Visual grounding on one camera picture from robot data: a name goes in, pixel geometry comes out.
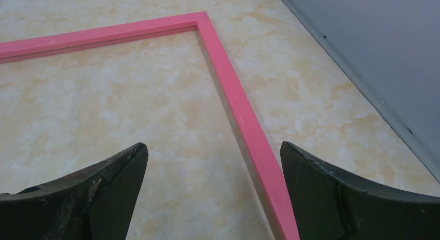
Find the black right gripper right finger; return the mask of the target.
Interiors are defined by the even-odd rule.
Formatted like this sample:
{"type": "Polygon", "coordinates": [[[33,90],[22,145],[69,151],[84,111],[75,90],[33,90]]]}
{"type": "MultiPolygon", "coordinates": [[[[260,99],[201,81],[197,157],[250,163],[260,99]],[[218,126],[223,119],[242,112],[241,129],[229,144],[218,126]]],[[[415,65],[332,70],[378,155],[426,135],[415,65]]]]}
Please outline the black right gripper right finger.
{"type": "Polygon", "coordinates": [[[283,142],[301,239],[439,239],[439,198],[386,186],[283,142]]]}

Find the pink wooden picture frame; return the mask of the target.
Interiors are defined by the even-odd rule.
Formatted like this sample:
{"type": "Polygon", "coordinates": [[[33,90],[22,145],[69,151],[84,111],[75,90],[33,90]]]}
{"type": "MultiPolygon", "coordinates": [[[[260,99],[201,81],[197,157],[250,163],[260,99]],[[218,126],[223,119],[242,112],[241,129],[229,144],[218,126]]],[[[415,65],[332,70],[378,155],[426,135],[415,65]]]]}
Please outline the pink wooden picture frame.
{"type": "Polygon", "coordinates": [[[277,225],[285,239],[299,239],[283,172],[214,25],[205,11],[4,42],[1,43],[1,62],[25,60],[53,55],[61,51],[77,51],[195,29],[200,32],[204,41],[277,225]]]}

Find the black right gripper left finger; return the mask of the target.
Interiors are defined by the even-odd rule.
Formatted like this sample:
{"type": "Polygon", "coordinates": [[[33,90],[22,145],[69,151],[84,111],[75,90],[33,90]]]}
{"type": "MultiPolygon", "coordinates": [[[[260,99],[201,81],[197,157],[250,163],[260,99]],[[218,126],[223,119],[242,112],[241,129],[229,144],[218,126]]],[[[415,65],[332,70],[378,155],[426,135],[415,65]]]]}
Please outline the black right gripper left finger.
{"type": "Polygon", "coordinates": [[[1,194],[1,239],[125,239],[148,162],[137,143],[61,178],[1,194]]]}

